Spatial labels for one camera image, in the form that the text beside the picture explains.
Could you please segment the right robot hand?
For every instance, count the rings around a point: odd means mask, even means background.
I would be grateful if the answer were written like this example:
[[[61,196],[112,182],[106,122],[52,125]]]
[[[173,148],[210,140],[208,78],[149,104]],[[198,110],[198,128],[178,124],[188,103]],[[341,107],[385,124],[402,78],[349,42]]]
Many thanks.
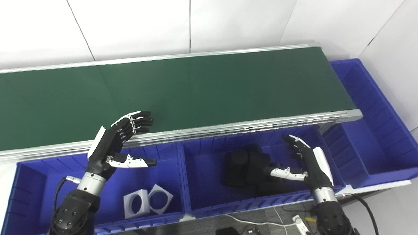
[[[288,143],[288,149],[294,156],[301,159],[306,170],[291,167],[264,167],[263,173],[270,177],[285,180],[303,181],[309,190],[333,190],[333,176],[325,153],[320,146],[312,148],[304,140],[294,135],[284,135],[283,140]]]

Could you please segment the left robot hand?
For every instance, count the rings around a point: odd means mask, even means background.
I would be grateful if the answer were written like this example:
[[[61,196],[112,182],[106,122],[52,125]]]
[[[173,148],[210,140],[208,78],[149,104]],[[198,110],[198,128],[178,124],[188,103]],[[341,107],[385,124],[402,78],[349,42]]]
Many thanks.
[[[149,132],[153,122],[151,112],[142,110],[122,116],[110,125],[109,129],[101,126],[88,151],[88,166],[85,172],[109,180],[117,168],[157,166],[156,159],[121,153],[125,142],[137,133]]]

